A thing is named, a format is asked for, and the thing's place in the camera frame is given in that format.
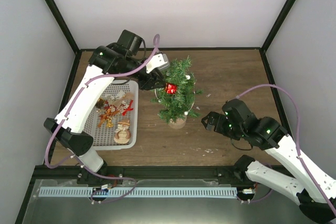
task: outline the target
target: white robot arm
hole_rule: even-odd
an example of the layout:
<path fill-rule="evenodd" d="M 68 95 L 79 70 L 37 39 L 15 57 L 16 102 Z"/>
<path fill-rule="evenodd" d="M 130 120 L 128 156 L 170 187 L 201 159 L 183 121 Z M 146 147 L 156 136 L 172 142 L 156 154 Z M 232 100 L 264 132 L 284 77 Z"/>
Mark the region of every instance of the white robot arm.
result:
<path fill-rule="evenodd" d="M 166 82 L 161 71 L 169 66 L 167 56 L 162 53 L 152 55 L 141 63 L 135 55 L 142 42 L 139 36 L 124 30 L 117 43 L 98 47 L 89 60 L 86 73 L 68 104 L 55 117 L 47 118 L 44 126 L 55 133 L 55 138 L 91 171 L 100 174 L 103 159 L 93 148 L 93 138 L 83 132 L 85 122 L 106 87 L 119 73 L 132 73 L 138 80 L 139 88 L 151 90 L 165 88 Z"/>
<path fill-rule="evenodd" d="M 243 155 L 235 164 L 235 175 L 266 185 L 294 201 L 300 210 L 317 223 L 326 223 L 335 218 L 313 180 L 299 158 L 317 181 L 329 201 L 336 206 L 336 180 L 322 171 L 305 153 L 298 157 L 296 144 L 287 130 L 273 118 L 257 119 L 246 104 L 233 99 L 226 102 L 224 114 L 210 112 L 202 119 L 207 130 L 214 131 L 231 139 L 243 138 L 251 146 L 259 147 L 279 161 L 293 177 L 276 172 L 271 168 Z"/>

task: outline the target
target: plastic tray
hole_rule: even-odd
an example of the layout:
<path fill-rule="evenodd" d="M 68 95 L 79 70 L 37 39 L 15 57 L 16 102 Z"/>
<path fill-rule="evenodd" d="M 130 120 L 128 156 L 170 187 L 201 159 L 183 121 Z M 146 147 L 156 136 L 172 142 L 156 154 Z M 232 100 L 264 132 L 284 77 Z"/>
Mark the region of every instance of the plastic tray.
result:
<path fill-rule="evenodd" d="M 113 81 L 113 83 L 123 83 L 125 80 Z M 137 139 L 137 124 L 138 124 L 138 96 L 139 96 L 139 87 L 135 81 L 129 81 L 124 85 L 113 85 L 110 84 L 103 92 L 102 97 L 106 95 L 116 96 L 120 91 L 125 93 L 131 92 L 134 94 L 134 99 L 132 103 L 132 111 L 126 113 L 125 116 L 118 114 L 113 119 L 114 126 L 111 128 L 106 127 L 104 123 L 100 128 L 98 128 L 98 123 L 100 122 L 99 115 L 101 112 L 97 112 L 98 109 L 94 107 L 90 112 L 88 119 L 84 126 L 84 132 L 93 136 L 93 147 L 97 151 L 103 150 L 120 150 L 125 148 L 131 148 L 135 144 Z M 117 129 L 118 122 L 122 119 L 130 119 L 131 126 L 129 128 L 131 132 L 131 139 L 127 144 L 118 144 L 114 141 L 114 131 Z"/>

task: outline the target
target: snowman figurine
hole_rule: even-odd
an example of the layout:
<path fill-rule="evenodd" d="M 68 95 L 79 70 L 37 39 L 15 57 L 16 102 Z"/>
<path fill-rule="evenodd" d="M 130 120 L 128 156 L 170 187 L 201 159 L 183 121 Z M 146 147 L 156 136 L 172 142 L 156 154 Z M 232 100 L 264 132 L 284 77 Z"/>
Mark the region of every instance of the snowman figurine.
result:
<path fill-rule="evenodd" d="M 114 141 L 117 144 L 127 144 L 131 138 L 131 132 L 129 130 L 130 120 L 123 119 L 118 123 L 118 128 L 115 130 Z"/>

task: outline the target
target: wooden table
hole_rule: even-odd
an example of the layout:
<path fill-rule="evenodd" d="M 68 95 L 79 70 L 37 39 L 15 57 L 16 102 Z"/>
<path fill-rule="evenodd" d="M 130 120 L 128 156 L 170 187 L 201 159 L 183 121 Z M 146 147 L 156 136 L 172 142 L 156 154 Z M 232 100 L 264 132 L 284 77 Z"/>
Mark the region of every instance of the wooden table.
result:
<path fill-rule="evenodd" d="M 235 149 L 230 139 L 204 129 L 201 118 L 210 111 L 222 112 L 225 101 L 233 99 L 246 89 L 261 83 L 268 83 L 258 50 L 181 50 L 165 51 L 171 60 L 183 59 L 188 55 L 192 60 L 191 71 L 197 79 L 196 88 L 204 93 L 196 97 L 194 108 L 201 116 L 188 118 L 180 130 L 173 130 L 157 116 L 162 108 L 150 99 L 154 93 L 139 91 L 139 113 L 137 141 L 132 148 L 118 151 L 98 151 L 108 165 L 120 166 L 210 166 L 233 165 L 242 155 L 247 154 L 260 162 L 279 164 L 265 152 L 254 148 L 252 151 Z M 82 79 L 92 52 L 82 53 L 72 92 Z M 279 115 L 270 88 L 261 88 L 242 98 L 257 117 L 270 116 L 279 120 Z M 235 141 L 241 148 L 249 148 L 246 141 Z M 57 143 L 52 164 L 57 163 L 69 152 Z M 64 165 L 74 165 L 70 159 Z"/>

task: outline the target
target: red ornament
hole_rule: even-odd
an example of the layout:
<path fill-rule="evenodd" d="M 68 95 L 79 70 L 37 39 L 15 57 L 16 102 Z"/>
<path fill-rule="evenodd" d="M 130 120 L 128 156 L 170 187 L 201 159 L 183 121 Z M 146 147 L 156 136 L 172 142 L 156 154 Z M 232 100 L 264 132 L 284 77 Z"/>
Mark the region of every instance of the red ornament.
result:
<path fill-rule="evenodd" d="M 165 90 L 167 94 L 175 94 L 177 91 L 177 85 L 167 82 Z"/>
<path fill-rule="evenodd" d="M 122 115 L 126 115 L 126 113 L 128 111 L 132 111 L 133 110 L 133 108 L 131 108 L 132 103 L 133 103 L 133 100 L 130 101 L 130 104 L 129 104 L 128 108 L 124 110 L 124 112 L 122 113 Z"/>

